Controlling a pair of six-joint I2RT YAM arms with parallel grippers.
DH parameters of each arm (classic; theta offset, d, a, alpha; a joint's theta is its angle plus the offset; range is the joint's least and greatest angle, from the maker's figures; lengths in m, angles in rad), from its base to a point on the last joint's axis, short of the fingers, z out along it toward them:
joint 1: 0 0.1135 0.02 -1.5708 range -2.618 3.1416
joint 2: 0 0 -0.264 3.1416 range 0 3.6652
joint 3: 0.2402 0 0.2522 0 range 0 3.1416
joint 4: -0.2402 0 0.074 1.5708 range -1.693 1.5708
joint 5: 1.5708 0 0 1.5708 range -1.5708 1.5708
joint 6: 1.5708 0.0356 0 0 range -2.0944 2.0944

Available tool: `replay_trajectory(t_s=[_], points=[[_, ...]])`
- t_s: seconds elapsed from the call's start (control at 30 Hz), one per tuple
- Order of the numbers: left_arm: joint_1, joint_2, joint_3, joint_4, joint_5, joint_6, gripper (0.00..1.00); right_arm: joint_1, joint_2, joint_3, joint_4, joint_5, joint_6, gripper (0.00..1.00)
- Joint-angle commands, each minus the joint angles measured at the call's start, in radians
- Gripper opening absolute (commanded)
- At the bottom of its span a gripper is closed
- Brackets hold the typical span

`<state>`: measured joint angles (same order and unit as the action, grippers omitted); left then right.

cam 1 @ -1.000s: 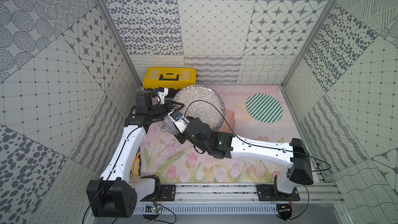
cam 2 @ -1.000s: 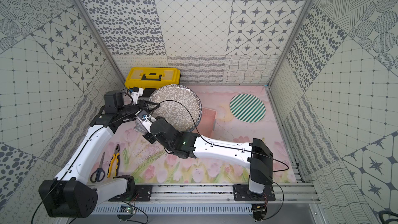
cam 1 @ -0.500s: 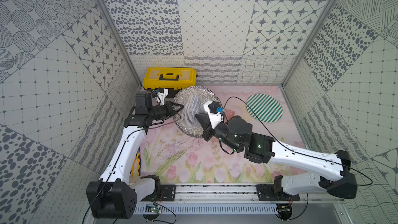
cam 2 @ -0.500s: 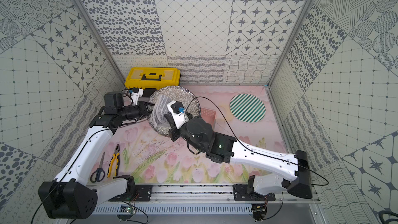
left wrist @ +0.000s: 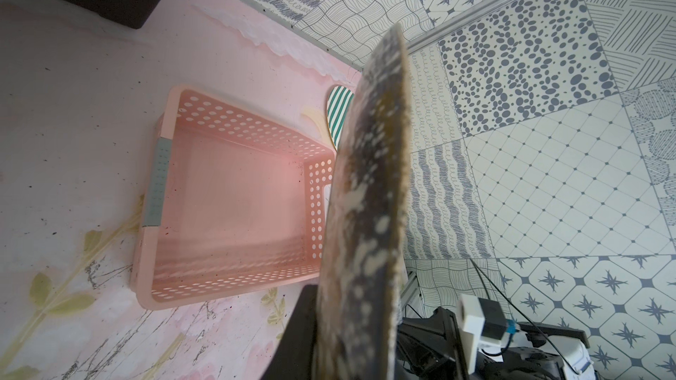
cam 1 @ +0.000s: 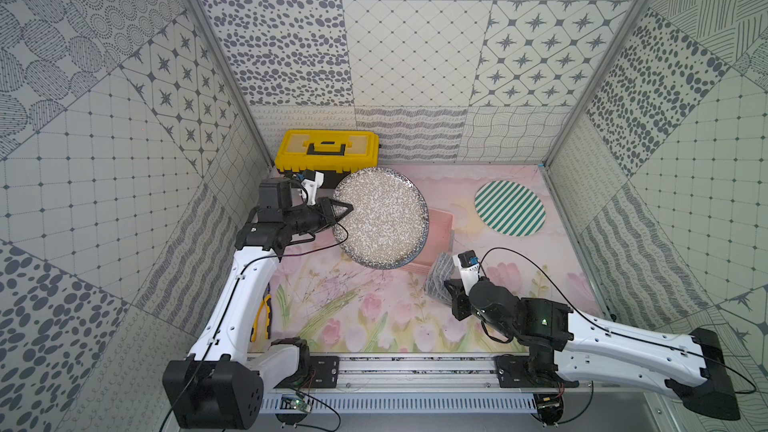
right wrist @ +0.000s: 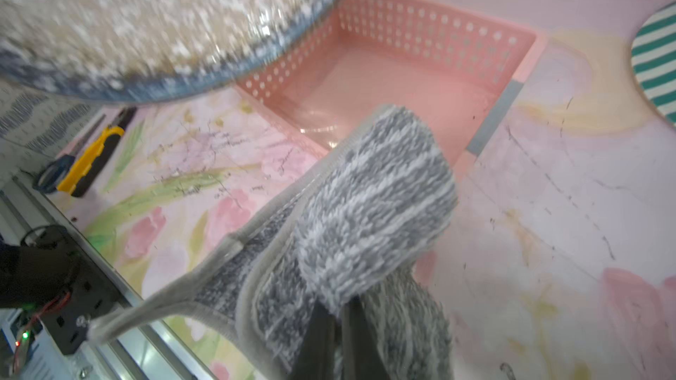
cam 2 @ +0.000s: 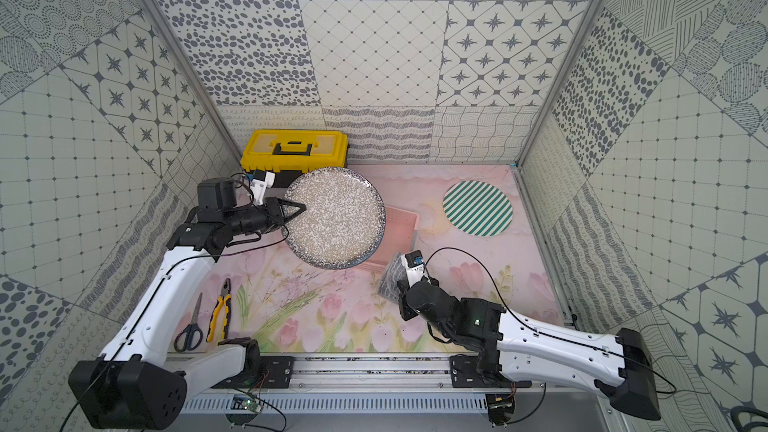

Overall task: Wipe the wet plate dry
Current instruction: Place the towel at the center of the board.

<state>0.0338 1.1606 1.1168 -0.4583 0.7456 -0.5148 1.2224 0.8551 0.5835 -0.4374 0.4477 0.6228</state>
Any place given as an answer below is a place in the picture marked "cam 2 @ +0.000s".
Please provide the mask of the grey wiping cloth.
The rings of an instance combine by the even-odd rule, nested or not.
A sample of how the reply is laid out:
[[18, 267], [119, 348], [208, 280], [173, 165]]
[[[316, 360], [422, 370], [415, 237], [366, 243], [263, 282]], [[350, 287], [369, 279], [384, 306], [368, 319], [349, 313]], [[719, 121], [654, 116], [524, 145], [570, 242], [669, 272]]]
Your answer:
[[405, 255], [400, 252], [396, 253], [381, 276], [378, 295], [392, 303], [398, 304], [401, 301], [401, 297], [410, 288], [407, 270]]

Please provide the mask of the speckled grey plate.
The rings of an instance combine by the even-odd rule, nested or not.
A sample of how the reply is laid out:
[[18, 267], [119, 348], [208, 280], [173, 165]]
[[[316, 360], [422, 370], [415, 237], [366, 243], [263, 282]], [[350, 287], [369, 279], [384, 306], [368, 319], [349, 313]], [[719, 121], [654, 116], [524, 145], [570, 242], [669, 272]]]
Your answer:
[[287, 229], [287, 244], [311, 266], [352, 268], [370, 258], [383, 239], [383, 199], [369, 180], [349, 168], [308, 172], [286, 189], [284, 199], [306, 205]]

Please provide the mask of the green striped plate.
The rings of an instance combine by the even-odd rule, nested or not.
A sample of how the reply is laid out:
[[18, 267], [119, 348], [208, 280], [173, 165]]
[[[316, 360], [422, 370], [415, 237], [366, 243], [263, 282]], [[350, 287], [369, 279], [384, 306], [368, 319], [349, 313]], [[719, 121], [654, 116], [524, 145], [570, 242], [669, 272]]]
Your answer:
[[496, 186], [468, 180], [453, 185], [442, 200], [448, 221], [458, 230], [477, 237], [504, 232], [514, 216], [513, 205]]

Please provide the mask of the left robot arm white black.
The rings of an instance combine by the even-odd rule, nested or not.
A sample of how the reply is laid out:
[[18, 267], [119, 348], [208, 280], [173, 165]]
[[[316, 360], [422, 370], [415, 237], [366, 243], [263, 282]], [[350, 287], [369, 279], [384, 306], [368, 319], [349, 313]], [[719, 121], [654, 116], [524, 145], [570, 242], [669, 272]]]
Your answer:
[[97, 358], [79, 361], [70, 373], [76, 407], [91, 427], [163, 430], [187, 399], [229, 378], [261, 372], [259, 344], [248, 338], [226, 338], [176, 369], [167, 364], [186, 306], [228, 247], [257, 251], [264, 235], [285, 230], [306, 210], [302, 203], [257, 196], [259, 187], [270, 187], [268, 180], [245, 185], [250, 200], [240, 205], [239, 184], [234, 177], [198, 184], [198, 203], [169, 239], [135, 310]]

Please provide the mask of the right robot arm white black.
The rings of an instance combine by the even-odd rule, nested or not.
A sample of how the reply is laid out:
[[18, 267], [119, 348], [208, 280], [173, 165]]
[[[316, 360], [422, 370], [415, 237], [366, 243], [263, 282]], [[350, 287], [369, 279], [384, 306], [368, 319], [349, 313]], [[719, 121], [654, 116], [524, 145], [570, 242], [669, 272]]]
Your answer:
[[477, 373], [489, 385], [564, 385], [601, 394], [626, 415], [661, 418], [652, 355], [635, 330], [579, 332], [516, 315], [484, 299], [458, 299], [426, 280], [410, 284], [402, 279], [398, 291], [402, 318], [421, 317], [450, 343], [476, 353]]

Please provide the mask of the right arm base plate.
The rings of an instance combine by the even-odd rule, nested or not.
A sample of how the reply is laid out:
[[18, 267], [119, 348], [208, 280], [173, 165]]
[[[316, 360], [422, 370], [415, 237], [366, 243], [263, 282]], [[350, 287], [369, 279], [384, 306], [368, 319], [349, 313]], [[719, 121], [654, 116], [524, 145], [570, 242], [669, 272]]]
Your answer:
[[478, 357], [457, 354], [449, 357], [451, 383], [455, 389], [505, 389], [510, 391], [512, 382], [496, 374], [481, 374], [478, 370]]

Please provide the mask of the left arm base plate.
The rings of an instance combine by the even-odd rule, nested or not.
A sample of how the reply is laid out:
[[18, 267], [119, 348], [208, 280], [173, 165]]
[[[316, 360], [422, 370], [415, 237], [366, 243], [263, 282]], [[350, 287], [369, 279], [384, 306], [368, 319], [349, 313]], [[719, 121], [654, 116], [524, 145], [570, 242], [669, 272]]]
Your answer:
[[293, 356], [264, 356], [255, 371], [243, 371], [231, 379], [239, 389], [288, 389], [291, 384], [295, 358]]

